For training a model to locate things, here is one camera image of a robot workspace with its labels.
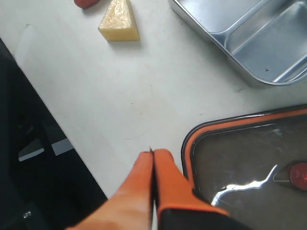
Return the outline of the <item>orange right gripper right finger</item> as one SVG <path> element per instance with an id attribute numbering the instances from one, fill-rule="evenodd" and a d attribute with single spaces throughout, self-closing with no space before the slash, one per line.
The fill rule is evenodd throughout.
<path id="1" fill-rule="evenodd" d="M 153 152 L 159 230 L 246 230 L 223 209 L 198 199 L 166 149 Z"/>

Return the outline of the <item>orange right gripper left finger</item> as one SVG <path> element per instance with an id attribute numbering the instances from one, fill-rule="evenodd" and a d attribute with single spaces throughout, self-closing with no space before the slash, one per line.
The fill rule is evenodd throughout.
<path id="1" fill-rule="evenodd" d="M 153 219 L 153 152 L 141 152 L 120 188 L 69 230 L 150 230 Z"/>

